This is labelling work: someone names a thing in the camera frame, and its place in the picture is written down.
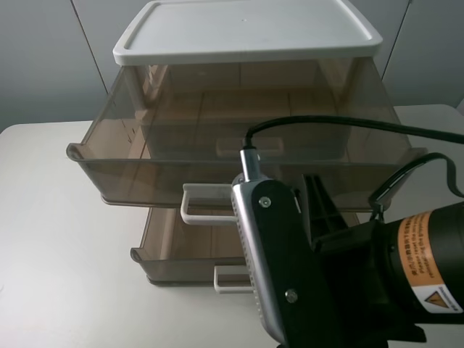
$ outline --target white table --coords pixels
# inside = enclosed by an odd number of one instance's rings
[[[464,117],[450,107],[397,111],[407,125],[464,133]],[[0,347],[275,347],[252,295],[146,281],[129,250],[140,243],[147,209],[105,205],[66,157],[67,144],[89,125],[16,125],[0,135]],[[411,141],[453,158],[463,177],[460,146]],[[386,218],[440,207],[445,199],[459,201],[447,191],[444,164],[431,163],[413,174]],[[426,327],[428,347],[464,341],[462,327]]]

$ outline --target drawer handle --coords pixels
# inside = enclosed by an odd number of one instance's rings
[[[188,225],[236,225],[235,216],[189,214],[190,199],[231,200],[231,185],[216,183],[185,183],[181,203],[182,220]]]
[[[214,284],[218,294],[251,294],[252,286],[220,286],[218,278],[220,276],[242,276],[249,275],[246,266],[215,266]]]

